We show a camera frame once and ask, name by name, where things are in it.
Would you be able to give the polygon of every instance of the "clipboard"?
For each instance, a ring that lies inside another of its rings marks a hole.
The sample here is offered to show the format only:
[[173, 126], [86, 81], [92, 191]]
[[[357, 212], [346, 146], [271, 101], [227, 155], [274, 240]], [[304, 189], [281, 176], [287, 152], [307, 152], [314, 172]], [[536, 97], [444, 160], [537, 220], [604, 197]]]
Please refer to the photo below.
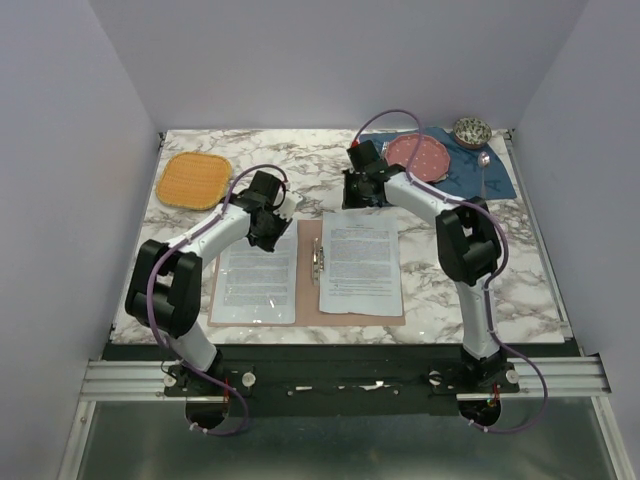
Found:
[[218, 266], [213, 275], [213, 290], [207, 325], [211, 327], [389, 327], [405, 325], [400, 317], [380, 317], [357, 313], [324, 313], [320, 311], [320, 272], [324, 269], [322, 220], [298, 220], [298, 267], [296, 270], [296, 321], [289, 325], [261, 323], [216, 323], [213, 312], [213, 292], [218, 280]]

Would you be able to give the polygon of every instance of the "silver spoon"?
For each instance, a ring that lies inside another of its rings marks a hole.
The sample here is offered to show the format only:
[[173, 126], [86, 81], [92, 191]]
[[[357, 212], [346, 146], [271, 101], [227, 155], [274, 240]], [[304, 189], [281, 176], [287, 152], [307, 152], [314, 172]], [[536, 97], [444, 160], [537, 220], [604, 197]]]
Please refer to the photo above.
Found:
[[482, 185], [480, 187], [480, 196], [486, 200], [487, 198], [487, 187], [484, 184], [484, 171], [491, 163], [491, 158], [487, 152], [480, 152], [478, 155], [478, 166], [482, 170]]

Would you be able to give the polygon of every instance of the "document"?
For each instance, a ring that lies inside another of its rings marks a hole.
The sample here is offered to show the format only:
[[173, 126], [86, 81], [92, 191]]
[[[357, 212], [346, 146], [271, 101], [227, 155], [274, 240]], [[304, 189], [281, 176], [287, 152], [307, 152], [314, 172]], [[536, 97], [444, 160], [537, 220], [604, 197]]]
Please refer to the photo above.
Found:
[[402, 316], [395, 217], [325, 213], [322, 247], [322, 312]]
[[273, 253], [250, 246], [246, 238], [222, 252], [211, 310], [213, 322], [295, 322], [297, 232], [294, 220]]

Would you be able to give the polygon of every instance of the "blue cloth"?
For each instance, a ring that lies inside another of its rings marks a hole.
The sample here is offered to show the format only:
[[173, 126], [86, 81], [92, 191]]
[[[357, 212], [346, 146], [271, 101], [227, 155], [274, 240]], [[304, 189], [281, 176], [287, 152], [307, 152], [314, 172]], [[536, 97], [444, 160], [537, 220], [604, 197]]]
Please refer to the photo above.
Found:
[[[360, 135], [360, 141], [372, 140], [378, 151], [382, 151], [384, 142], [391, 142], [394, 138], [408, 133], [416, 133], [416, 130], [411, 132], [363, 134]], [[442, 128], [425, 128], [423, 133], [442, 143], [451, 157], [447, 178], [435, 184], [440, 190], [462, 198], [480, 195], [482, 170], [478, 166], [478, 155], [484, 151], [491, 158], [491, 163], [485, 169], [484, 174], [487, 200], [516, 198], [516, 192], [513, 189], [507, 169], [489, 145], [478, 150], [467, 150], [456, 143], [453, 139], [453, 133], [449, 134]]]

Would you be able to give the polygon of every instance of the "woven tray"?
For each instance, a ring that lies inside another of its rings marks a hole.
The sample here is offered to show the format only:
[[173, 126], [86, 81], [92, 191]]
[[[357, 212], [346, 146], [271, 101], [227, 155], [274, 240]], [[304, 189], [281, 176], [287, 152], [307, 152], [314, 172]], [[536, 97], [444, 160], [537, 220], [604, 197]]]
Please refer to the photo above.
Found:
[[174, 156], [156, 185], [156, 196], [172, 207], [207, 210], [223, 197], [231, 164], [219, 155], [185, 152]]

